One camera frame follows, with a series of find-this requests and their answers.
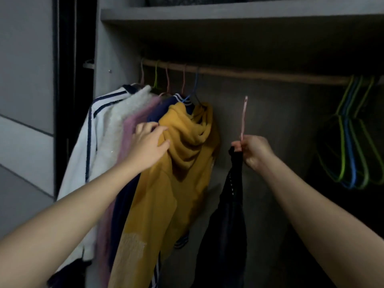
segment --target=shelf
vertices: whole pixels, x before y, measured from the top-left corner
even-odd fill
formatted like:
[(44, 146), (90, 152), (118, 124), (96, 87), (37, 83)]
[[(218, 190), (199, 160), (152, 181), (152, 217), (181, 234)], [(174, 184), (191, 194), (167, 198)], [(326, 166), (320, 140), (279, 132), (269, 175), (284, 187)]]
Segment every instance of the shelf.
[(101, 20), (151, 59), (342, 75), (384, 68), (384, 0), (116, 8)]

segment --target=pink garment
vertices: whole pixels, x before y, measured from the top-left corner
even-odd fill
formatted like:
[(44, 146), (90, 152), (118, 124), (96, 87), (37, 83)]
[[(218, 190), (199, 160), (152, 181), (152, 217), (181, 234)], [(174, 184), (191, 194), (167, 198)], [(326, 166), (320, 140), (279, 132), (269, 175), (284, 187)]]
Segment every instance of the pink garment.
[[(159, 96), (153, 97), (149, 105), (140, 112), (126, 118), (123, 123), (123, 135), (121, 141), (118, 163), (128, 154), (131, 146), (132, 135), (136, 130), (136, 125), (147, 121), (147, 117), (160, 104)], [(98, 228), (96, 258), (98, 261), (98, 270), (100, 275), (101, 287), (107, 288), (111, 273), (109, 272), (108, 259), (111, 247), (111, 223), (115, 200), (108, 206), (104, 212)]]

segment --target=wooden rod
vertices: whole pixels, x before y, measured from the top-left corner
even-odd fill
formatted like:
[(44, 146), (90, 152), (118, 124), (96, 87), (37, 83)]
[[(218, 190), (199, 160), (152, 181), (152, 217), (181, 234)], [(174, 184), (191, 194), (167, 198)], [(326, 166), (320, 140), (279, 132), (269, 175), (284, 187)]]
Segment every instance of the wooden rod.
[[(143, 59), (143, 65), (155, 67), (157, 61), (151, 59)], [(165, 69), (168, 67), (170, 70), (183, 71), (183, 64), (175, 64), (171, 62), (159, 61), (157, 67)], [(318, 76), (312, 74), (283, 74), (277, 72), (262, 72), (253, 70), (241, 70), (231, 68), (220, 67), (198, 67), (189, 66), (185, 67), (186, 72), (195, 73), (199, 69), (199, 74), (208, 74), (212, 76), (231, 77), (240, 79), (254, 79), (276, 82), (288, 82), (288, 83), (302, 83), (311, 85), (332, 85), (332, 86), (346, 86), (349, 84), (351, 77), (345, 76)]]

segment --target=mustard yellow sweatshirt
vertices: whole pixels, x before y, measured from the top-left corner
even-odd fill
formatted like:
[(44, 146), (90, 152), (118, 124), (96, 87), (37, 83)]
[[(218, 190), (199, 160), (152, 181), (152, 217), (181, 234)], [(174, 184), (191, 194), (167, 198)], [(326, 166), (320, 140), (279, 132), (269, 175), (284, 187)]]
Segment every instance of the mustard yellow sweatshirt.
[(168, 130), (159, 145), (171, 145), (140, 176), (108, 288), (148, 288), (159, 252), (168, 257), (199, 214), (220, 144), (212, 107), (203, 105), (189, 115), (177, 103), (160, 119)]

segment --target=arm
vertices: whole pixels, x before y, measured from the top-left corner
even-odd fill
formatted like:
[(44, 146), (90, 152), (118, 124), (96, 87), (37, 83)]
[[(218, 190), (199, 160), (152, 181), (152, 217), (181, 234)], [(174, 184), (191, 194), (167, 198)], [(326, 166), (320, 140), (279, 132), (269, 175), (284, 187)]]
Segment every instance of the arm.
[(169, 148), (157, 146), (166, 127), (139, 124), (120, 164), (43, 210), (0, 242), (0, 287), (37, 287), (64, 262), (118, 192)]
[(270, 186), (305, 246), (338, 287), (382, 287), (384, 240), (321, 195), (272, 152), (263, 137), (232, 143)]

